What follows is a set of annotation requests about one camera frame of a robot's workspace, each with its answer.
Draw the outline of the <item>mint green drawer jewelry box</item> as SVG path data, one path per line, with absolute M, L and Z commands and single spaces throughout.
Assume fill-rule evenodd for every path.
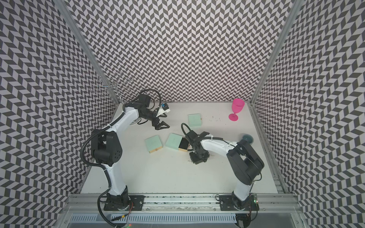
M 200 127 L 202 125 L 202 117 L 200 114 L 189 114 L 188 122 L 190 127 Z

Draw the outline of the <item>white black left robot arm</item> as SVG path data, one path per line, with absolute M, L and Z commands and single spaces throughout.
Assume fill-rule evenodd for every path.
M 168 129 L 170 126 L 160 117 L 167 117 L 170 108 L 167 103 L 159 103 L 155 110 L 149 108 L 152 98 L 140 94 L 127 104 L 119 104 L 117 113 L 105 130 L 94 130 L 91 139 L 91 155 L 102 166 L 108 181 L 104 210 L 124 211 L 131 208 L 127 185 L 122 180 L 121 170 L 117 168 L 123 149 L 118 133 L 124 132 L 133 122 L 145 119 L 152 122 L 156 130 Z

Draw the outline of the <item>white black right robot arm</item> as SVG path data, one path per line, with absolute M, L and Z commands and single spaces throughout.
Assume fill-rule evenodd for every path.
M 244 210 L 249 203 L 255 178 L 262 177 L 261 171 L 265 166 L 251 144 L 244 139 L 239 142 L 229 142 L 212 136 L 208 132 L 197 134 L 191 130 L 184 135 L 192 147 L 189 156 L 194 164 L 207 162 L 210 152 L 228 159 L 237 179 L 236 187 L 232 192 L 232 203 L 235 209 Z

